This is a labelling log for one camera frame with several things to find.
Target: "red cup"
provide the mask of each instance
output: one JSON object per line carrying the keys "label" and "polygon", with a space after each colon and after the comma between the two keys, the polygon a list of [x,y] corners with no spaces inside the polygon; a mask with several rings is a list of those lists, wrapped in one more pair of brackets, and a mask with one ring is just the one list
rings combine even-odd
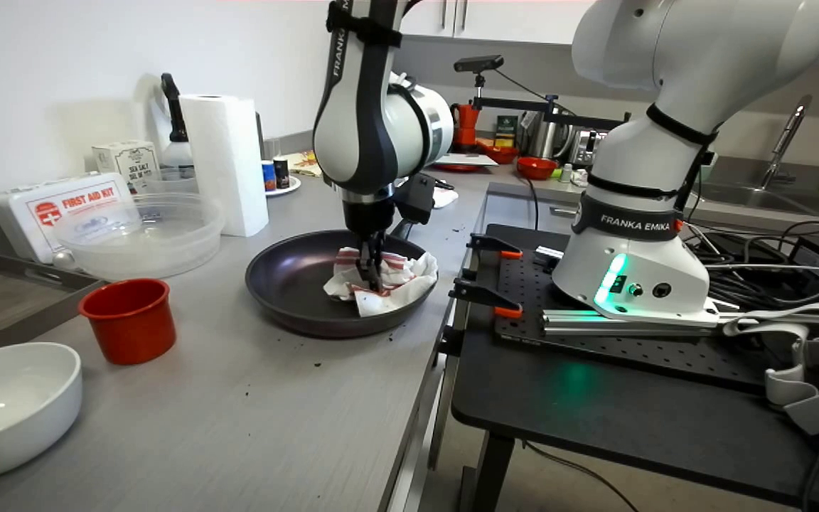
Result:
{"label": "red cup", "polygon": [[175,341],[167,297],[171,288],[158,280],[128,280],[91,291],[79,312],[111,365],[142,365]]}

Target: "frying pan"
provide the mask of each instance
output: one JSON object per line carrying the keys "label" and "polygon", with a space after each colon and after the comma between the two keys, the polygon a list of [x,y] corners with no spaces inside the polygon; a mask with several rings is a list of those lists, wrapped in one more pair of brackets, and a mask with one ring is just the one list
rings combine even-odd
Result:
{"label": "frying pan", "polygon": [[[353,301],[330,299],[320,291],[332,277],[332,255],[343,244],[356,248],[349,230],[317,230],[275,243],[248,265],[243,284],[273,324],[302,336],[360,339],[403,324],[430,291],[401,311],[370,318],[360,318]],[[396,237],[384,238],[384,250],[406,258],[423,255],[417,244]]]}

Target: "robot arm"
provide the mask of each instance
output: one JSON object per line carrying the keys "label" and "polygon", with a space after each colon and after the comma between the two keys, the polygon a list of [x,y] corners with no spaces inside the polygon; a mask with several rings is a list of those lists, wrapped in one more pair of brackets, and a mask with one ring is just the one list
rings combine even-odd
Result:
{"label": "robot arm", "polygon": [[573,68],[654,97],[615,129],[552,281],[602,316],[718,324],[708,274],[676,238],[697,160],[745,102],[819,56],[819,0],[597,0]]}
{"label": "robot arm", "polygon": [[347,228],[359,237],[359,270],[379,288],[391,184],[447,154],[448,106],[430,89],[390,75],[397,25],[415,0],[332,0],[330,62],[312,147],[326,181],[343,193]]}

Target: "faucet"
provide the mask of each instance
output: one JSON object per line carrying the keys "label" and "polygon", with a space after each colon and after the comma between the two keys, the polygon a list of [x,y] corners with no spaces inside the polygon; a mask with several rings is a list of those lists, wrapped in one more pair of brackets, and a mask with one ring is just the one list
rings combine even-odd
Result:
{"label": "faucet", "polygon": [[777,146],[774,146],[774,150],[770,150],[768,169],[755,177],[755,184],[754,184],[755,193],[764,193],[768,184],[770,184],[770,180],[779,177],[782,156],[785,156],[789,139],[798,134],[798,126],[801,126],[801,119],[805,119],[805,115],[808,115],[808,107],[811,107],[811,99],[812,99],[812,97],[805,95],[805,97],[798,99],[798,106],[794,107],[794,115],[785,119],[785,126],[782,126],[782,132],[779,132],[779,139],[777,139]]}

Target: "wall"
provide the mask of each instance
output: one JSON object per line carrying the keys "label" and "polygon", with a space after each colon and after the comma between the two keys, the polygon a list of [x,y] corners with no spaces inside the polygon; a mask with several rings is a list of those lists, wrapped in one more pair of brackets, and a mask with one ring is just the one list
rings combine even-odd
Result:
{"label": "wall", "polygon": [[[396,56],[396,68],[410,72],[423,86],[431,86],[448,102],[465,102],[472,97],[472,75],[454,75],[451,62],[457,56],[477,55],[504,55],[501,72],[528,89],[559,95],[563,106],[586,117],[623,117],[623,110],[646,110],[649,106],[642,97],[607,90],[602,86],[579,80],[573,75],[569,46],[406,38]],[[812,106],[785,160],[819,166],[819,62],[785,89],[755,99],[734,119],[727,119],[718,132],[716,150],[727,156],[764,160],[779,137],[782,122],[788,119],[798,97],[805,97],[808,90],[812,95]],[[498,75],[487,75],[487,95],[531,99],[531,95],[522,95]],[[495,110],[482,110],[481,119],[481,129],[489,129]]]}
{"label": "wall", "polygon": [[253,97],[263,137],[309,132],[326,0],[0,0],[0,190],[81,173],[96,142],[164,132],[157,76]]}

